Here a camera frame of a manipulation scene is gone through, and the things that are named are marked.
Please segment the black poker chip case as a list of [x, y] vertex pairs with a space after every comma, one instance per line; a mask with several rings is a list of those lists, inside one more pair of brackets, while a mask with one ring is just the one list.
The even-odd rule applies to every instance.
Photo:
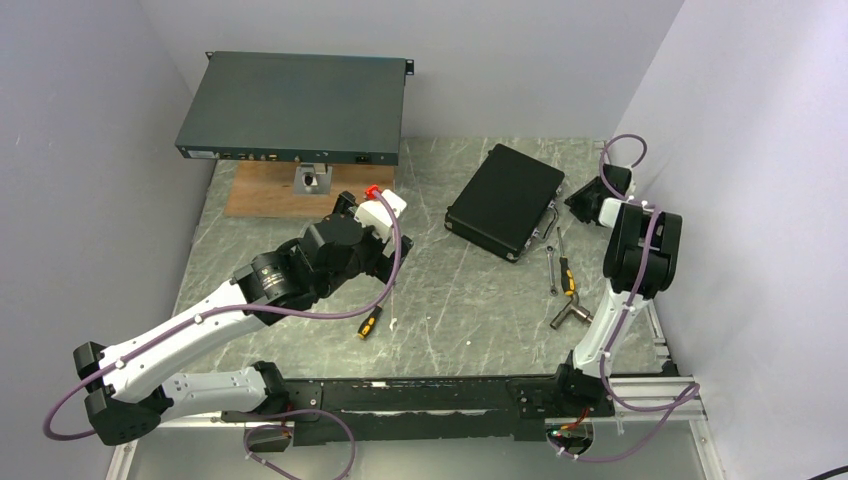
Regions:
[[445, 228], [515, 263], [538, 235], [564, 180], [562, 170], [498, 143], [447, 207]]

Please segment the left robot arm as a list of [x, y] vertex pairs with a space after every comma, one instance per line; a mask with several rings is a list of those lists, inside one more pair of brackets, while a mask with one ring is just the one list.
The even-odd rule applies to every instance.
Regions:
[[186, 367], [282, 319], [317, 319], [316, 304], [360, 275], [391, 288], [413, 245], [398, 224], [406, 207], [389, 189], [370, 187], [363, 202], [342, 193], [300, 237], [257, 255], [193, 307], [122, 343], [78, 347], [74, 363], [93, 434], [117, 446], [195, 414], [279, 417], [291, 395], [275, 364], [205, 374]]

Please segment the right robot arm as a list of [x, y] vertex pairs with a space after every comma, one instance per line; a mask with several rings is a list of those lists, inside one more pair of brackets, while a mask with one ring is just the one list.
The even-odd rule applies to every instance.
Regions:
[[585, 336], [556, 373], [551, 401], [557, 411], [574, 415], [594, 408], [607, 396], [616, 349], [633, 321], [656, 295], [673, 282], [683, 217], [655, 213], [627, 194], [632, 171], [604, 165], [601, 174], [565, 200], [579, 220], [609, 227], [604, 255], [601, 301]]

